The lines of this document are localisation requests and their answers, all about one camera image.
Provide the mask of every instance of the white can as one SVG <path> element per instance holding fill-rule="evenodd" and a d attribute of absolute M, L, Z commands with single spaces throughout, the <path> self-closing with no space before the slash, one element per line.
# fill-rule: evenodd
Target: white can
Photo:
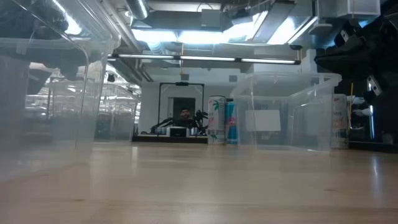
<path fill-rule="evenodd" d="M 208 144 L 225 144 L 225 96 L 211 96 L 208 101 Z"/>
<path fill-rule="evenodd" d="M 347 98 L 344 94 L 333 95 L 333 136 L 331 147 L 333 149 L 348 148 L 348 108 Z"/>

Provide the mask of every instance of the beverage can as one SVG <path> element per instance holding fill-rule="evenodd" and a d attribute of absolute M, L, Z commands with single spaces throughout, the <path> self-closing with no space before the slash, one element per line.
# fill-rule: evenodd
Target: beverage can
<path fill-rule="evenodd" d="M 346 95 L 333 96 L 333 135 L 331 147 L 333 149 L 348 148 L 348 108 Z"/>
<path fill-rule="evenodd" d="M 208 100 L 208 144 L 225 144 L 225 96 L 211 96 Z"/>
<path fill-rule="evenodd" d="M 226 143 L 238 144 L 238 130 L 236 127 L 236 107 L 234 102 L 227 102 L 225 109 Z"/>

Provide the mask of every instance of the black equipment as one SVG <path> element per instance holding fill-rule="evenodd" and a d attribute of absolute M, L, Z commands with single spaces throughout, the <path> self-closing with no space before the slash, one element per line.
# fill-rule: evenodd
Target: black equipment
<path fill-rule="evenodd" d="M 187 128 L 189 128 L 189 129 L 198 128 L 198 134 L 206 134 L 207 126 L 203 127 L 203 119 L 208 119 L 208 113 L 198 110 L 195 113 L 195 116 L 192 119 L 194 123 L 189 125 Z M 174 118 L 164 119 L 159 124 L 156 124 L 153 127 L 151 127 L 150 128 L 150 133 L 151 134 L 156 134 L 156 129 L 157 128 L 165 128 L 165 127 L 168 127 L 168 126 L 173 126 L 177 122 L 178 122 L 178 120 L 176 120 Z"/>
<path fill-rule="evenodd" d="M 398 3 L 390 3 L 382 13 L 362 29 L 350 28 L 345 42 L 338 41 L 336 47 L 315 57 L 319 66 L 343 79 L 368 79 L 371 90 L 364 93 L 368 103 L 398 84 Z"/>
<path fill-rule="evenodd" d="M 360 89 L 363 105 L 372 111 L 370 117 L 351 115 L 350 147 L 398 152 L 398 2 L 384 3 L 381 16 L 362 29 L 345 26 L 343 30 L 343 38 L 336 38 L 336 46 L 318 54 L 315 62 L 341 74 L 343 82 L 359 83 L 355 95 L 362 95 Z M 365 127 L 365 134 L 358 125 Z"/>

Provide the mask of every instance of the transparent storage container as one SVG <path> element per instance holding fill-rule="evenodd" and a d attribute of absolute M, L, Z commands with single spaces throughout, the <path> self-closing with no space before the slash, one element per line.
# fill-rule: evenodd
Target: transparent storage container
<path fill-rule="evenodd" d="M 95 139 L 128 140 L 132 138 L 139 99 L 125 88 L 104 84 L 96 124 Z"/>
<path fill-rule="evenodd" d="M 253 73 L 231 93 L 239 146 L 261 149 L 331 148 L 332 73 Z"/>
<path fill-rule="evenodd" d="M 0 1 L 0 181 L 88 158 L 107 55 L 120 44 L 100 9 Z"/>

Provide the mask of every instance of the wooden tabletop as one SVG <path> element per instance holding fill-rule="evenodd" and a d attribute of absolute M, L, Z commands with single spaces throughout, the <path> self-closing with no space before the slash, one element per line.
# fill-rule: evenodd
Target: wooden tabletop
<path fill-rule="evenodd" d="M 0 223 L 398 223 L 398 156 L 98 143 L 0 183 Z"/>

